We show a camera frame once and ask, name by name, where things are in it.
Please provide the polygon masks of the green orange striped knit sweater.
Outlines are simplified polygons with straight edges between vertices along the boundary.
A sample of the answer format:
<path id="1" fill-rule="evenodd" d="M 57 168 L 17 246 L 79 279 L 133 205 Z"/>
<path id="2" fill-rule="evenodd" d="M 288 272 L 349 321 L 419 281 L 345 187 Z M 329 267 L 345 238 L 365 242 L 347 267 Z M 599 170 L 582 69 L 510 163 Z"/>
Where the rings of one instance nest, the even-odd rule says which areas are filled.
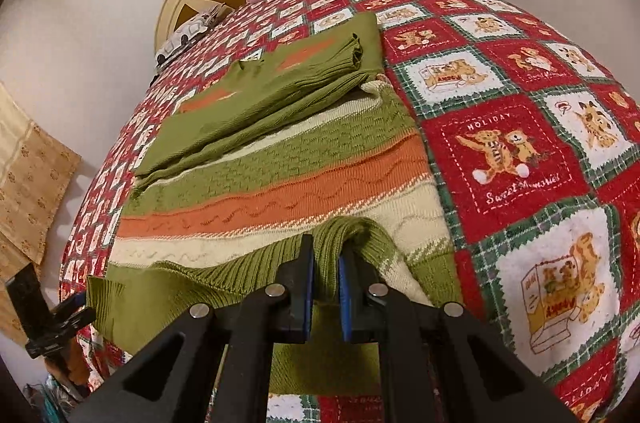
<path id="1" fill-rule="evenodd" d="M 314 242 L 312 333 L 273 351 L 276 394 L 372 395 L 378 350 L 340 333 L 351 250 L 408 299 L 460 299 L 454 247 L 416 122 L 370 12 L 229 70 L 160 125 L 134 173 L 96 331 L 133 354 L 196 303 L 242 301 Z"/>

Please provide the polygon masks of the beige side curtain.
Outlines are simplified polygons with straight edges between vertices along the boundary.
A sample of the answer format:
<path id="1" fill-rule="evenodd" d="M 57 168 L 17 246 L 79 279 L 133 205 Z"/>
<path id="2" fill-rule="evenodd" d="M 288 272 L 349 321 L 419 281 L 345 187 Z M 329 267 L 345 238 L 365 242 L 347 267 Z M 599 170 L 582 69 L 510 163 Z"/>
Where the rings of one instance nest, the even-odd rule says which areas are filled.
<path id="1" fill-rule="evenodd" d="M 1 280 L 41 267 L 47 235 L 81 157 L 1 91 Z"/>

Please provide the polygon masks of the red teddy bear bedspread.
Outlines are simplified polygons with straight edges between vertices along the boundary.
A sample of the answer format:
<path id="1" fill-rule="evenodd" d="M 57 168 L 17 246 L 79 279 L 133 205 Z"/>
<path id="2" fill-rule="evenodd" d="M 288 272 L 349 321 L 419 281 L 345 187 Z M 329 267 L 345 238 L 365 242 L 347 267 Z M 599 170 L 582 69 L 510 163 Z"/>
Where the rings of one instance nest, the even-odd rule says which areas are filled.
<path id="1" fill-rule="evenodd" d="M 589 53 L 502 0 L 261 0 L 169 61 L 70 232 L 61 290 L 102 277 L 160 125 L 221 79 L 358 13 L 423 139 L 460 299 L 575 417 L 602 422 L 639 373 L 639 109 Z M 91 387 L 133 354 L 79 334 Z"/>

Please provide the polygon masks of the white patterned pillow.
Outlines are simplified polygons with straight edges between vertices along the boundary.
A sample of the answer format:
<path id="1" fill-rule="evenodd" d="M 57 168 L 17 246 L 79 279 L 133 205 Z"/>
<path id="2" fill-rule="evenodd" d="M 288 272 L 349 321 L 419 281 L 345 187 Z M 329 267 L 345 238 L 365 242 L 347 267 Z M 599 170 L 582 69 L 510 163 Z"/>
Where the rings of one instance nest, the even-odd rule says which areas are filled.
<path id="1" fill-rule="evenodd" d="M 203 36 L 232 13 L 233 9 L 224 4 L 216 4 L 206 11 L 198 13 L 175 29 L 157 49 L 155 61 L 157 68 L 163 68 L 169 61 L 183 53 L 186 48 L 198 42 Z"/>

